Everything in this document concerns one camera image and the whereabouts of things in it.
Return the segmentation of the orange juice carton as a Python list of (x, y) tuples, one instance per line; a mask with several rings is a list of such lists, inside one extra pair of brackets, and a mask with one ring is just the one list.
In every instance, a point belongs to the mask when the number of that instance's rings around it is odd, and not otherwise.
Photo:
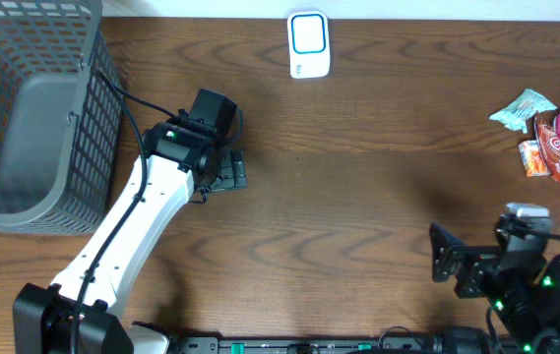
[(523, 141), (518, 144), (518, 148), (528, 177), (548, 176), (550, 174), (536, 140)]

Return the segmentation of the orange chocolate bar wrapper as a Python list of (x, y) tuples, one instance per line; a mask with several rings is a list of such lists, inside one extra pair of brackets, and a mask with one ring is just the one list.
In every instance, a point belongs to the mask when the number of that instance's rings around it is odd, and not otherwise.
[(539, 151), (552, 179), (560, 184), (560, 139), (551, 125), (553, 111), (539, 112), (534, 116), (534, 130)]

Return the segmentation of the teal snack wrapper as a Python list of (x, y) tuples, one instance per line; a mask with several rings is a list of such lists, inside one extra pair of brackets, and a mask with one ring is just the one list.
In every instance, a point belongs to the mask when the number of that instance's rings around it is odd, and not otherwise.
[(491, 114), (489, 119), (501, 123), (505, 128), (514, 132), (526, 134), (528, 120), (537, 113), (554, 111), (557, 106), (544, 95), (533, 89), (526, 88), (514, 101), (501, 110)]

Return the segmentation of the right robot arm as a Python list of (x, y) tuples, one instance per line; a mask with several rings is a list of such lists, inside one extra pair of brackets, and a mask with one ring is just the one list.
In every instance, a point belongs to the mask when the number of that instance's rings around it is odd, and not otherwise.
[(456, 279), (461, 299), (484, 298), (522, 353), (560, 353), (560, 255), (531, 224), (496, 228), (496, 246), (469, 246), (433, 223), (432, 279)]

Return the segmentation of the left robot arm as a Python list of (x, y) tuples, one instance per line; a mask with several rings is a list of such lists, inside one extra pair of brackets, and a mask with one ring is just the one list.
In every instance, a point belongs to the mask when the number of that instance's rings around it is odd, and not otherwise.
[(133, 285), (163, 230), (194, 194), (243, 189), (241, 109), (200, 89), (189, 111), (169, 114), (140, 138), (118, 200), (69, 265), (46, 287), (28, 283), (13, 305), (19, 353), (166, 353), (172, 339), (143, 323), (124, 327)]

